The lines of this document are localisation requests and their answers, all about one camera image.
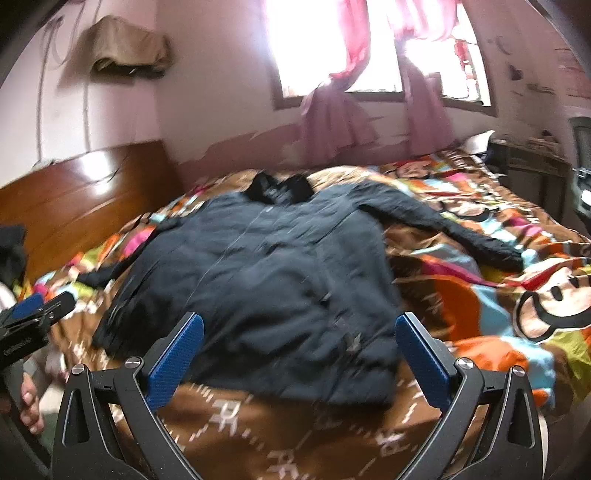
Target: blue gripper pad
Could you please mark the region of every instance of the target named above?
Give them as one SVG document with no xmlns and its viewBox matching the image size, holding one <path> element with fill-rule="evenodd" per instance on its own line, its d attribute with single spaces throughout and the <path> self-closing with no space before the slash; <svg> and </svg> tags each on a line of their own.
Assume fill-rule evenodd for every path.
<svg viewBox="0 0 591 480">
<path fill-rule="evenodd" d="M 164 407 L 173 397 L 178 384 L 183 379 L 187 368 L 197 354 L 203 342 L 203 319 L 195 314 L 186 314 L 171 334 L 160 339 L 146 355 L 153 354 L 153 349 L 168 345 L 164 352 L 158 353 L 158 359 L 150 368 L 146 377 L 146 403 L 152 411 Z"/>
<path fill-rule="evenodd" d="M 429 405 L 445 412 L 452 404 L 452 379 L 437 358 L 433 345 L 429 345 L 434 342 L 434 339 L 422 325 L 421 328 L 423 332 L 417 331 L 407 315 L 401 315 L 396 319 L 395 324 L 396 343 L 402 350 Z"/>
<path fill-rule="evenodd" d="M 35 293 L 30 297 L 24 299 L 17 303 L 13 308 L 10 314 L 10 317 L 14 320 L 22 319 L 24 317 L 28 317 L 35 310 L 40 309 L 43 307 L 43 296 L 40 293 Z"/>
</svg>

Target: chair backrest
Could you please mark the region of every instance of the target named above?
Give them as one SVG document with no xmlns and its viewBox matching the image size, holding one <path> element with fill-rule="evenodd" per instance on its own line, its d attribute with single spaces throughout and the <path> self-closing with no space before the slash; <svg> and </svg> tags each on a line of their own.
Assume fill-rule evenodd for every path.
<svg viewBox="0 0 591 480">
<path fill-rule="evenodd" d="M 577 143 L 577 166 L 591 170 L 591 118 L 577 116 L 569 121 Z"/>
</svg>

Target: finger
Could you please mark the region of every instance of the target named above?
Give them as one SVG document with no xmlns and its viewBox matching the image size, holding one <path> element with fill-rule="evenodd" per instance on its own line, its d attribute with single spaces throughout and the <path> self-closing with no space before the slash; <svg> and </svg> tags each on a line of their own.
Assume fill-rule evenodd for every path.
<svg viewBox="0 0 591 480">
<path fill-rule="evenodd" d="M 37 389 L 33 383 L 33 379 L 28 373 L 22 375 L 21 397 L 25 405 L 30 406 L 35 401 Z"/>
<path fill-rule="evenodd" d="M 21 422 L 23 425 L 27 427 L 33 425 L 33 419 L 29 416 L 26 411 L 21 412 Z"/>
<path fill-rule="evenodd" d="M 39 402 L 35 399 L 33 405 L 23 411 L 31 419 L 31 424 L 34 424 L 39 420 Z"/>
<path fill-rule="evenodd" d="M 43 431 L 44 428 L 45 422 L 43 421 L 43 418 L 40 417 L 39 420 L 37 420 L 37 422 L 35 423 L 35 425 L 29 428 L 29 432 L 31 432 L 33 435 L 38 435 Z"/>
</svg>

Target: black cloth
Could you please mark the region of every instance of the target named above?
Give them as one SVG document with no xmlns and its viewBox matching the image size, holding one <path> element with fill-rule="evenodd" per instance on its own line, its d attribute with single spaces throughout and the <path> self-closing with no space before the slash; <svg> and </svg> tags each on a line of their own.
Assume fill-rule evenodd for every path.
<svg viewBox="0 0 591 480">
<path fill-rule="evenodd" d="M 24 225 L 0 225 L 0 283 L 12 288 L 24 280 L 27 268 Z"/>
<path fill-rule="evenodd" d="M 520 254 L 372 181 L 316 194 L 259 173 L 244 193 L 163 222 L 127 261 L 80 275 L 93 287 L 135 261 L 95 332 L 109 355 L 143 355 L 187 311 L 205 339 L 187 380 L 283 398 L 389 403 L 401 298 L 380 222 L 442 231 L 477 259 Z"/>
</svg>

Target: wooden headboard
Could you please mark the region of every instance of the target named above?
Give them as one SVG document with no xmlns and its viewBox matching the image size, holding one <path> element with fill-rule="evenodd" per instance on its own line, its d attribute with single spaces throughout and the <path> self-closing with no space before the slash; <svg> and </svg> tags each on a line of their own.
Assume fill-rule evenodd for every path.
<svg viewBox="0 0 591 480">
<path fill-rule="evenodd" d="M 182 193 L 161 141 L 125 145 L 50 165 L 6 185 L 0 189 L 0 223 L 27 227 L 27 277 L 34 281 Z"/>
</svg>

